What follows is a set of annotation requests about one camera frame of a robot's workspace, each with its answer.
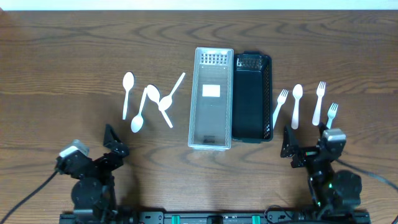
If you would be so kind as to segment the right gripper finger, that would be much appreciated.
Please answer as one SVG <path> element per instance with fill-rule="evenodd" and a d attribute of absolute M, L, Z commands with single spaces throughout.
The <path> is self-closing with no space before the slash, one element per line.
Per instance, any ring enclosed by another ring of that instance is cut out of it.
<path fill-rule="evenodd" d="M 320 136 L 322 136 L 323 132 L 328 129 L 326 124 L 324 124 L 322 122 L 319 123 L 318 128 L 319 128 Z"/>
<path fill-rule="evenodd" d="M 292 128 L 290 126 L 285 126 L 280 156 L 292 157 L 297 153 L 298 148 L 299 144 Z"/>

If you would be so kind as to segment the pinkish white plastic fork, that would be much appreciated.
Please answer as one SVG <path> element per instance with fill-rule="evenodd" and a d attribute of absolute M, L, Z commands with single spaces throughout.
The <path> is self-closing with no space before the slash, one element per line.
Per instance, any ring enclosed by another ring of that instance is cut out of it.
<path fill-rule="evenodd" d="M 314 126 L 318 126 L 320 123 L 320 115 L 321 115 L 321 107 L 322 107 L 322 99 L 325 94 L 326 90 L 326 83 L 325 82 L 320 82 L 316 91 L 317 94 L 317 103 L 315 106 L 313 118 L 312 118 L 312 124 Z"/>

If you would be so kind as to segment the white plastic spoon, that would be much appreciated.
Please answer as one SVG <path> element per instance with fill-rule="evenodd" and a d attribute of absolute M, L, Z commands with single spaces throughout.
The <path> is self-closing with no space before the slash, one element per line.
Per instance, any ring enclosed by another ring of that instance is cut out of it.
<path fill-rule="evenodd" d="M 134 74 L 132 72 L 127 72 L 123 78 L 123 87 L 126 92 L 123 104 L 123 119 L 126 119 L 127 116 L 129 91 L 132 89 L 133 86 L 134 86 Z"/>

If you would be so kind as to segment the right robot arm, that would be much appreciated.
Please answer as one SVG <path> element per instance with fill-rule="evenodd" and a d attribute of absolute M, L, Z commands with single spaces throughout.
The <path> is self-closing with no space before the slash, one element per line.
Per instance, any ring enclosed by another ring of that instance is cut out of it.
<path fill-rule="evenodd" d="M 329 129 L 320 123 L 320 137 L 315 146 L 301 147 L 290 126 L 284 127 L 281 157 L 291 157 L 293 168 L 304 167 L 312 196 L 314 216 L 353 213 L 360 205 L 361 177 L 348 170 L 334 171 L 331 163 L 342 155 L 346 134 L 339 128 Z"/>

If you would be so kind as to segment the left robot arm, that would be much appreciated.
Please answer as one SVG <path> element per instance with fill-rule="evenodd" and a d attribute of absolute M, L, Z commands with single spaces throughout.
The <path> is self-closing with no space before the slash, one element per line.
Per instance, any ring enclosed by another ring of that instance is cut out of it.
<path fill-rule="evenodd" d="M 105 126 L 103 146 L 110 151 L 93 160 L 88 156 L 89 147 L 75 139 L 57 157 L 55 170 L 78 180 L 71 198 L 79 222 L 107 223 L 118 215 L 112 171 L 123 166 L 129 147 L 110 124 Z"/>

